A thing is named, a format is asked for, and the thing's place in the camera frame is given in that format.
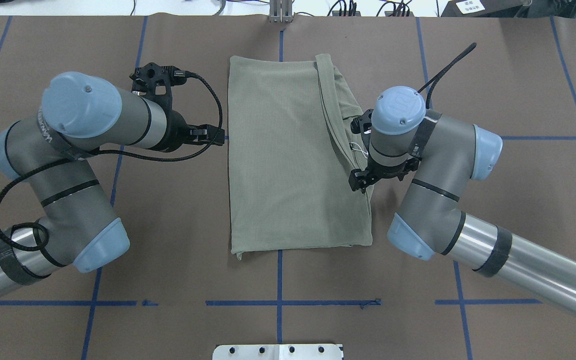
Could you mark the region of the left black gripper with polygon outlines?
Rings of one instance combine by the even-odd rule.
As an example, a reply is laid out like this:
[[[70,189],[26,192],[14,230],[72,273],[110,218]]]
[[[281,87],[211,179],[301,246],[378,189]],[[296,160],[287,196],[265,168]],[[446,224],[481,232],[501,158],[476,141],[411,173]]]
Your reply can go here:
[[[160,141],[160,152],[171,153],[186,144],[223,146],[226,142],[226,133],[221,127],[214,125],[190,126],[182,114],[177,111],[167,112],[166,121],[167,127]]]

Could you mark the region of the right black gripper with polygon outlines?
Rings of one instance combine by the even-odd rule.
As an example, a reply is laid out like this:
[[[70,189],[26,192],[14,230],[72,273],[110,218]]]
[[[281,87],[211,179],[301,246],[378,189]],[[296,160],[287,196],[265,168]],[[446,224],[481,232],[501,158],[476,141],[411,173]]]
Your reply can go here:
[[[353,192],[365,194],[368,187],[381,179],[398,178],[400,182],[408,174],[419,168],[419,159],[406,159],[395,166],[382,165],[374,159],[368,159],[368,169],[353,169],[350,171],[348,183]]]

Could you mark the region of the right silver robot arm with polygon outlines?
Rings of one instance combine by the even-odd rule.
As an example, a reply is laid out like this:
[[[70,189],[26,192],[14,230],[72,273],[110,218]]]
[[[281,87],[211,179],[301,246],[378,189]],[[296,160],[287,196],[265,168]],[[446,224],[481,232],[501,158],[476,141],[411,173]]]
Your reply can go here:
[[[420,260],[439,256],[576,318],[573,139],[512,139],[485,120],[427,109],[396,86],[350,123],[368,151],[355,187],[406,180],[386,238]]]

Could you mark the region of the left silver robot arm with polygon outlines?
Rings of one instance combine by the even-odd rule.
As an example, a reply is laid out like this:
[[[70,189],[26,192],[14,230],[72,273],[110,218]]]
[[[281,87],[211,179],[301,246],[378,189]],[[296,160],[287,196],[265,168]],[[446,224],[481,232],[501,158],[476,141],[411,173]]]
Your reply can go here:
[[[34,116],[0,132],[0,297],[73,265],[96,271],[130,248],[121,218],[89,159],[121,155],[162,158],[107,144],[171,153],[224,143],[223,106],[201,76],[174,67],[136,69],[132,91],[78,71],[55,76]],[[199,80],[215,100],[218,123],[191,125],[172,108],[171,88]]]

